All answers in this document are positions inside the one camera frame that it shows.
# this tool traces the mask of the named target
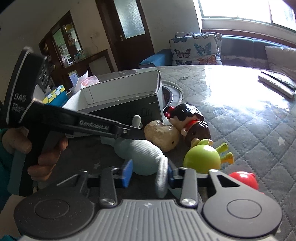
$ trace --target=potato toy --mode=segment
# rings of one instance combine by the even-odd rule
[[[229,174],[229,176],[248,185],[249,187],[259,190],[259,185],[254,173],[239,171],[239,172],[233,172]]]
[[[197,173],[208,173],[210,169],[221,168],[221,163],[228,162],[232,164],[234,162],[233,155],[228,152],[225,156],[220,157],[224,151],[228,150],[227,143],[222,143],[216,149],[211,145],[213,141],[210,139],[199,140],[194,138],[192,140],[191,149],[186,153],[183,165],[184,167],[193,168]]]
[[[179,142],[179,131],[174,126],[164,125],[160,120],[151,121],[144,128],[145,138],[163,152],[172,150]]]

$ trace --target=blue cushion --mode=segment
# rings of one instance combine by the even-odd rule
[[[254,43],[251,38],[223,35],[221,55],[254,58]]]
[[[139,68],[146,68],[152,66],[170,66],[172,65],[172,52],[170,49],[163,49],[158,53],[144,59],[140,64]]]
[[[276,47],[287,47],[282,44],[277,44],[270,41],[260,40],[260,39],[253,39],[254,42],[254,49],[255,49],[255,58],[266,59],[267,55],[265,51],[265,46],[276,46]]]

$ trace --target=tissue box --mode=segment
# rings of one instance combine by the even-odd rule
[[[46,95],[43,103],[62,107],[67,101],[66,90],[63,85],[60,85]]]
[[[163,120],[163,93],[156,68],[137,69],[135,74],[107,80],[77,92],[63,108],[82,111],[131,125],[134,115],[143,126]]]

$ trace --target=red hair bow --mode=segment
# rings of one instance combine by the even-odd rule
[[[171,112],[173,109],[175,109],[175,107],[174,107],[174,106],[170,106],[170,107],[168,108],[168,111],[164,113],[164,115],[165,115],[165,117],[166,117],[167,119],[170,118],[170,112]]]

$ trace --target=doll figurine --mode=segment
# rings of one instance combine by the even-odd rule
[[[202,113],[193,105],[188,103],[168,106],[163,110],[169,122],[184,136],[185,144],[190,147],[194,138],[200,140],[210,139],[210,130]]]

